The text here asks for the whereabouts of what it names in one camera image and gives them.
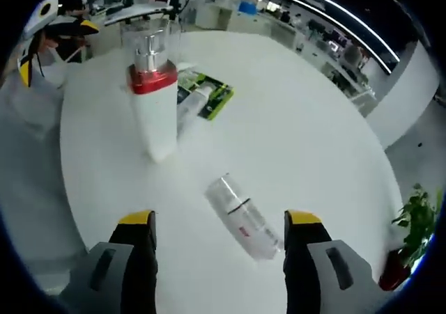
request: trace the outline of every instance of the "floor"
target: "floor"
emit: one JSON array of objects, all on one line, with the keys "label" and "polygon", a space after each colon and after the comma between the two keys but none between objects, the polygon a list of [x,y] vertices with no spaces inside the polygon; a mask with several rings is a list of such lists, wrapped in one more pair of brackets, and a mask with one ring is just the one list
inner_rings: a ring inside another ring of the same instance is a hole
[{"label": "floor", "polygon": [[403,201],[420,183],[431,195],[446,189],[446,108],[432,103],[418,121],[386,151]]}]

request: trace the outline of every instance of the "white bottle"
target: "white bottle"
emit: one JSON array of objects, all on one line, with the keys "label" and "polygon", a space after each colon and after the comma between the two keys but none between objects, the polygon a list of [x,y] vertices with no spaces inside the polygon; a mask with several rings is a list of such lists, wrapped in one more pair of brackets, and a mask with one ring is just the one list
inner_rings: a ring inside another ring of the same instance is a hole
[{"label": "white bottle", "polygon": [[135,38],[128,67],[132,108],[146,152],[161,162],[176,149],[178,73],[167,59],[164,32]]},{"label": "white bottle", "polygon": [[184,130],[197,117],[198,113],[209,101],[210,94],[214,91],[212,86],[203,85],[192,91],[177,107],[177,131],[180,136]]}]

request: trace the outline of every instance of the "plastic bottle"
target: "plastic bottle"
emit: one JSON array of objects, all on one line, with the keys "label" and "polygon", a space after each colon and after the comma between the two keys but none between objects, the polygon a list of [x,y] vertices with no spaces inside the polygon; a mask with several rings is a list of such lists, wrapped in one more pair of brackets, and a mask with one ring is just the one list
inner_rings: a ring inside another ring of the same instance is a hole
[{"label": "plastic bottle", "polygon": [[180,136],[185,129],[197,117],[198,113],[205,107],[210,94],[214,91],[212,86],[203,85],[192,91],[177,108],[177,131]]},{"label": "plastic bottle", "polygon": [[144,148],[155,162],[176,149],[178,73],[167,58],[166,32],[136,33],[128,48],[133,51],[127,71],[131,104]]},{"label": "plastic bottle", "polygon": [[284,248],[283,241],[267,224],[251,198],[229,174],[212,183],[206,198],[229,232],[255,260],[270,260]]}]

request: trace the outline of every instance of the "desk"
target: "desk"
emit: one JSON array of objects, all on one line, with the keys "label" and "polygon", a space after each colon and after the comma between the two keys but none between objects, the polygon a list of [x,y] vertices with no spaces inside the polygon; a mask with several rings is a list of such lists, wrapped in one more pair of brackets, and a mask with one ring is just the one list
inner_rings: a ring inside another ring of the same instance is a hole
[{"label": "desk", "polygon": [[279,234],[285,209],[312,211],[377,278],[387,229],[402,202],[364,118],[329,80],[274,40],[219,31],[185,37],[185,56],[234,86],[235,95],[213,121],[197,118],[161,164],[143,154],[128,94],[119,88],[122,52],[70,72],[62,169],[87,247],[107,241],[123,215],[153,209],[159,313],[285,313],[284,254],[255,263],[204,198],[206,187],[230,172]]},{"label": "desk", "polygon": [[373,93],[353,81],[336,60],[309,41],[307,35],[301,30],[297,30],[295,27],[281,22],[267,13],[247,15],[231,10],[228,7],[219,6],[216,3],[208,3],[198,9],[196,25],[203,29],[261,34],[280,42],[293,52],[296,51],[297,47],[302,47],[299,55],[305,58],[317,70],[320,71],[325,64],[330,64],[350,83],[358,94],[367,93],[371,100],[374,100]]}]

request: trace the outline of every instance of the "product package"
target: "product package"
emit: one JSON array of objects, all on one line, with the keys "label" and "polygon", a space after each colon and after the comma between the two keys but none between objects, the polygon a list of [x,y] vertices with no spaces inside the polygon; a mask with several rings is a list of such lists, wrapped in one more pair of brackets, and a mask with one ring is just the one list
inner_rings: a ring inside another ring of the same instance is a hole
[{"label": "product package", "polygon": [[284,248],[283,240],[229,174],[209,185],[205,196],[229,232],[253,259],[271,260]]},{"label": "product package", "polygon": [[200,111],[199,116],[212,120],[222,110],[223,106],[234,94],[233,88],[227,84],[213,79],[208,75],[192,70],[184,70],[178,74],[178,98],[177,104],[186,99],[196,88],[202,84],[210,84],[214,91],[209,96],[209,101]]}]

